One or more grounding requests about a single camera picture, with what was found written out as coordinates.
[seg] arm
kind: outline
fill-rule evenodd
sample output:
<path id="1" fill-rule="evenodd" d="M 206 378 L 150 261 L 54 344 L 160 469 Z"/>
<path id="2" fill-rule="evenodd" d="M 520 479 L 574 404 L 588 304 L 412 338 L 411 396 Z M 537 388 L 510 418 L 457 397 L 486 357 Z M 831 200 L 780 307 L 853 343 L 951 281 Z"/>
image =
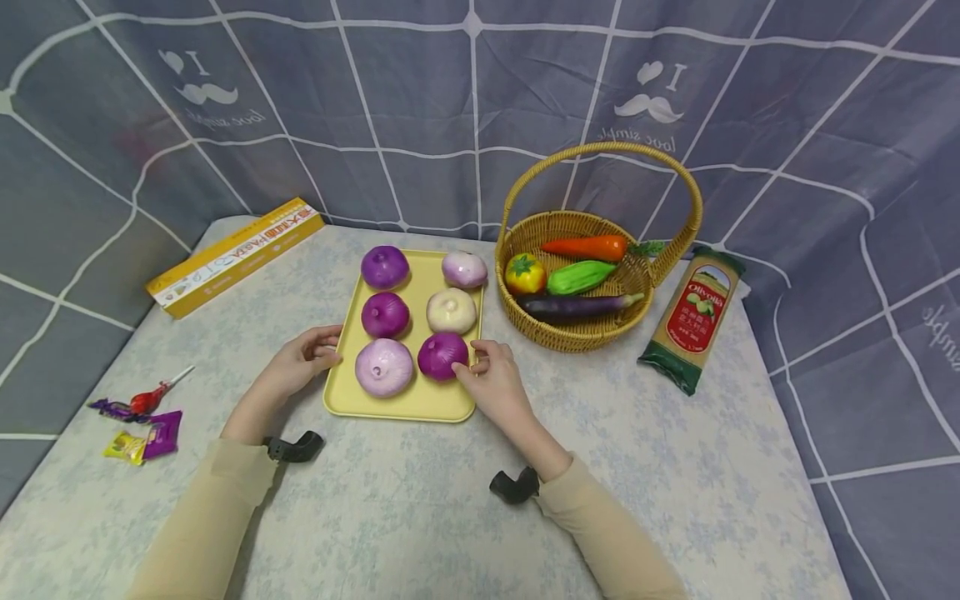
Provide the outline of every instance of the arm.
<path id="1" fill-rule="evenodd" d="M 534 416 L 510 347 L 473 343 L 480 362 L 454 371 L 477 406 L 543 482 L 543 513 L 576 542 L 604 598 L 683 600 L 684 584 L 633 516 Z"/>
<path id="2" fill-rule="evenodd" d="M 253 510 L 273 485 L 276 463 L 260 444 L 287 398 L 339 362 L 327 348 L 339 332 L 338 325 L 310 329 L 284 345 L 256 378 L 160 528 L 128 600 L 224 597 Z"/>

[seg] basket handle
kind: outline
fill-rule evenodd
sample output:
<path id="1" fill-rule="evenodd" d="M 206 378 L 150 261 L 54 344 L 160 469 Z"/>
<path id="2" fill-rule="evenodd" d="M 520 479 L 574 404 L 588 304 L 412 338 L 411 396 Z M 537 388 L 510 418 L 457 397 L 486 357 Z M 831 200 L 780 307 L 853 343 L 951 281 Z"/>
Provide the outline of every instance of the basket handle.
<path id="1" fill-rule="evenodd" d="M 630 142 L 592 142 L 560 150 L 527 169 L 527 172 L 521 175 L 514 183 L 514 186 L 510 188 L 510 193 L 507 194 L 507 200 L 503 203 L 503 222 L 500 224 L 500 233 L 496 238 L 496 254 L 499 256 L 503 248 L 503 240 L 507 234 L 507 220 L 510 218 L 510 209 L 513 208 L 520 190 L 522 190 L 531 179 L 546 170 L 547 167 L 577 155 L 597 152 L 632 152 L 647 155 L 650 158 L 659 160 L 676 171 L 677 175 L 686 183 L 686 189 L 690 192 L 690 214 L 686 217 L 686 223 L 684 223 L 684 227 L 680 230 L 680 233 L 670 240 L 670 243 L 666 245 L 663 252 L 661 252 L 650 265 L 650 272 L 653 276 L 653 286 L 658 287 L 663 283 L 663 280 L 666 279 L 666 276 L 670 274 L 670 270 L 680 261 L 680 257 L 684 255 L 684 252 L 687 251 L 690 244 L 692 244 L 696 238 L 697 231 L 700 230 L 700 224 L 704 217 L 704 201 L 700 195 L 700 188 L 697 186 L 697 182 L 693 180 L 690 172 L 687 171 L 676 158 L 656 148 L 642 144 L 632 144 Z"/>

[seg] orange carrot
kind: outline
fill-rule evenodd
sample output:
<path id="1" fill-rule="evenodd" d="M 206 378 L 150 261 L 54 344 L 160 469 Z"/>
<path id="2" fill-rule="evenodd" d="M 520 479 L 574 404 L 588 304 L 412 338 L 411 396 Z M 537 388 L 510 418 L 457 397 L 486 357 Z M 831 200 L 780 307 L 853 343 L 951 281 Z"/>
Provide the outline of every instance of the orange carrot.
<path id="1" fill-rule="evenodd" d="M 622 235 L 598 235 L 596 237 L 553 240 L 540 246 L 540 249 L 570 258 L 620 262 L 629 247 L 627 238 Z"/>

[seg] red onion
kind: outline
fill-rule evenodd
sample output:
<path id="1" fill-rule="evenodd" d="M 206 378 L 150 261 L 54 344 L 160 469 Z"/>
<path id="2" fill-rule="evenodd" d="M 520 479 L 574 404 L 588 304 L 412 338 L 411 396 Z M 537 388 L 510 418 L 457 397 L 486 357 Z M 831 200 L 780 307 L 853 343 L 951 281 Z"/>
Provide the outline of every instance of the red onion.
<path id="1" fill-rule="evenodd" d="M 396 246 L 376 246 L 360 261 L 360 275 L 374 290 L 397 287 L 410 273 L 410 263 Z"/>
<path id="2" fill-rule="evenodd" d="M 379 292 L 364 303 L 360 322 L 374 338 L 395 338 L 410 323 L 410 309 L 397 294 Z"/>
<path id="3" fill-rule="evenodd" d="M 451 252 L 441 262 L 444 277 L 453 287 L 472 290 L 487 282 L 487 264 L 469 252 Z"/>
<path id="4" fill-rule="evenodd" d="M 468 363 L 467 343 L 456 333 L 443 331 L 434 333 L 423 342 L 417 354 L 417 366 L 431 379 L 446 381 L 457 375 L 453 372 L 453 363 Z"/>
<path id="5" fill-rule="evenodd" d="M 414 359 L 396 340 L 373 340 L 357 355 L 353 365 L 360 387 L 373 397 L 396 396 L 410 383 Z"/>

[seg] yellow tomato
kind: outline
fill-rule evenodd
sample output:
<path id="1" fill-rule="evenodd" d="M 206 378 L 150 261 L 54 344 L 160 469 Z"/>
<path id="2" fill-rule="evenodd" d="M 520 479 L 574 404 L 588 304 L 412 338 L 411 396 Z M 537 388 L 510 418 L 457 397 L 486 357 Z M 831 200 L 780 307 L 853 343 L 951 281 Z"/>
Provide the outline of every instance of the yellow tomato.
<path id="1" fill-rule="evenodd" d="M 507 289 L 516 295 L 536 294 L 546 287 L 546 269 L 529 252 L 518 254 L 507 263 Z"/>

